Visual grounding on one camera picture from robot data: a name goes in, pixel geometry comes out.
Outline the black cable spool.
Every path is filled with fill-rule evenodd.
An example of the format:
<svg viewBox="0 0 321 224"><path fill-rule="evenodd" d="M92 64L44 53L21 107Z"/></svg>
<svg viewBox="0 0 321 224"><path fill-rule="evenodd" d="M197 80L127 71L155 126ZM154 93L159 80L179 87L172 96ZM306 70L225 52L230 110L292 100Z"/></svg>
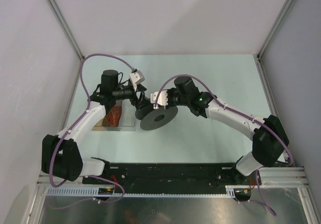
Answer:
<svg viewBox="0 0 321 224"><path fill-rule="evenodd" d="M149 103L135 111L135 117L140 121L140 128L144 131L152 131L159 129L171 122L178 114L176 106L165 109L160 107L153 108L153 104Z"/></svg>

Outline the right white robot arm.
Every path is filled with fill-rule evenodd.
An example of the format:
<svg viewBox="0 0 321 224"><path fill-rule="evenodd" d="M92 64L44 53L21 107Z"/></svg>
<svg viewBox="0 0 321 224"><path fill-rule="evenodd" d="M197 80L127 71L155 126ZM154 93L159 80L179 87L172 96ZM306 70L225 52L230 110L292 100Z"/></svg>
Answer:
<svg viewBox="0 0 321 224"><path fill-rule="evenodd" d="M261 167L272 167L283 152L293 164L289 139L278 117L246 114L218 99L208 88L200 92L194 84L194 76L179 74L171 79L175 87L168 90L168 104L186 106L195 116L219 121L252 141L252 150L235 163L231 172L236 184L244 184L250 174Z"/></svg>

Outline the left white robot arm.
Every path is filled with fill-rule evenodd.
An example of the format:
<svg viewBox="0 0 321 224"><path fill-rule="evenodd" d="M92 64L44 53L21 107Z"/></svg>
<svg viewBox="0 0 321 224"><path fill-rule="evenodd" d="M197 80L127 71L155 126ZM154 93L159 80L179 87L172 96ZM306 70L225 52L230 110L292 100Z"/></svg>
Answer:
<svg viewBox="0 0 321 224"><path fill-rule="evenodd" d="M64 181L75 181L81 176L93 175L94 179L104 184L110 180L111 172L105 168L105 161L90 157L80 152L80 147L93 127L112 110L117 101L128 99L133 106L138 106L139 92L144 96L146 88L142 85L144 75L139 70L130 73L128 84L118 80L116 70L105 70L101 82L89 96L84 112L75 122L56 135L46 135L42 141L41 170L51 177Z"/></svg>

